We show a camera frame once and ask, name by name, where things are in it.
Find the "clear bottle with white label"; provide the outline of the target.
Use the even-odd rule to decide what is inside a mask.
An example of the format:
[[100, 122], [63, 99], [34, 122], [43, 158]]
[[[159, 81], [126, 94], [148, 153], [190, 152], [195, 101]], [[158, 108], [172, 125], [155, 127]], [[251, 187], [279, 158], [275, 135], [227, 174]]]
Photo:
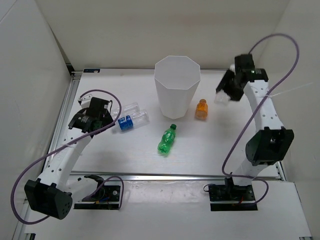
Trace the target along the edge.
[[[232, 63], [227, 70], [232, 70], [234, 73], [236, 73], [235, 72], [235, 64]], [[225, 88], [223, 88], [223, 90], [221, 90], [218, 93], [216, 93], [216, 91], [215, 91], [214, 102], [216, 104], [228, 105], [229, 102], [233, 102], [233, 101], [230, 100], [230, 97], [225, 93]]]

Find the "orange plastic juice bottle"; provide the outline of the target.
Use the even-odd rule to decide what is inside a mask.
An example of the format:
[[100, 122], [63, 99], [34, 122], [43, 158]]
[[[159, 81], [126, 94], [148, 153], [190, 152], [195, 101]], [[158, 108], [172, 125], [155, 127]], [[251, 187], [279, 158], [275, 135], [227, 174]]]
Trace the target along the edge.
[[195, 118], [205, 121], [208, 117], [208, 104], [205, 99], [201, 99], [195, 109]]

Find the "clear bottle with blue label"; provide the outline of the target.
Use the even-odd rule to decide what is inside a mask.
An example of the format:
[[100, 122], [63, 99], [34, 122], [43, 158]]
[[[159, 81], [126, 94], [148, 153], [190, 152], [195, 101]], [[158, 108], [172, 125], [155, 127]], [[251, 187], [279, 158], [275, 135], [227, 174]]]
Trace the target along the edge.
[[131, 131], [147, 125], [150, 122], [149, 114], [146, 109], [142, 110], [123, 110], [120, 117], [111, 128], [113, 134]]

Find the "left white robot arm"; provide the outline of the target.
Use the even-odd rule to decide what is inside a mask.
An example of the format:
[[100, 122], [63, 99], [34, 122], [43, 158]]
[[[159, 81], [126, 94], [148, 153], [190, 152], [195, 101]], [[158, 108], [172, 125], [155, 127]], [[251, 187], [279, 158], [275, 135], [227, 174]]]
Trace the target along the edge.
[[67, 181], [92, 138], [112, 126], [114, 120], [106, 108], [87, 107], [74, 115], [65, 132], [62, 149], [54, 153], [36, 180], [28, 180], [24, 186], [32, 210], [62, 220], [73, 203], [86, 198], [100, 200], [105, 196], [104, 180], [100, 176], [86, 175], [72, 184]]

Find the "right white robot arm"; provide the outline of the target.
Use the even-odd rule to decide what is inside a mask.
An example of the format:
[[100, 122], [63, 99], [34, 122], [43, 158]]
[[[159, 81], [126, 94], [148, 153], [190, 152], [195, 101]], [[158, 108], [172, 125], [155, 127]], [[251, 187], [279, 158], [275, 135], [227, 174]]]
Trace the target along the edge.
[[234, 65], [225, 72], [216, 88], [216, 101], [238, 102], [246, 96], [252, 116], [246, 123], [255, 123], [255, 134], [245, 145], [245, 159], [226, 176], [232, 183], [224, 193], [230, 200], [238, 199], [242, 186], [249, 186], [262, 170], [284, 159], [294, 139], [294, 132], [285, 128], [269, 96], [269, 79], [263, 68], [238, 68]]

